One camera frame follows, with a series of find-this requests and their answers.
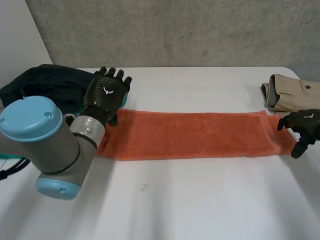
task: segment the orange towel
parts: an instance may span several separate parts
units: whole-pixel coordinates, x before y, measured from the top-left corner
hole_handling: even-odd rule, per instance
[[[280,116],[120,110],[98,155],[122,161],[289,154],[296,141],[277,131]]]

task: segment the blue joint cap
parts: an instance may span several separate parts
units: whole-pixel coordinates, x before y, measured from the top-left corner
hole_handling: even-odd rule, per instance
[[[63,123],[56,104],[44,96],[14,101],[0,114],[0,131],[9,139],[34,143],[55,134]]]
[[[75,199],[81,189],[80,186],[67,181],[42,177],[36,180],[35,188],[45,196],[62,200]]]

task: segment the white logo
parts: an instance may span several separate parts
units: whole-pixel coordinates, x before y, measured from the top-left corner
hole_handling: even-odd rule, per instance
[[[305,119],[313,119],[314,118],[314,114],[312,113],[312,115],[310,116],[304,116]]]
[[[112,94],[114,91],[108,91],[105,87],[103,87],[105,95]]]

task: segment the folded khaki pants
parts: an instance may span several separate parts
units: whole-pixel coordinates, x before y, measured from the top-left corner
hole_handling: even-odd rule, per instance
[[[320,109],[320,82],[274,74],[260,90],[266,105],[275,112]]]

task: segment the black cable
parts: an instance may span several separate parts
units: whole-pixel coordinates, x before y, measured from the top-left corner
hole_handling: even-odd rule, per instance
[[[13,165],[12,167],[8,168],[7,170],[1,170],[0,171],[0,181],[3,179],[8,178],[8,176],[15,174],[19,171],[21,171],[22,169],[24,169],[26,166],[28,166],[28,164],[30,163],[30,160],[22,157],[15,165]]]

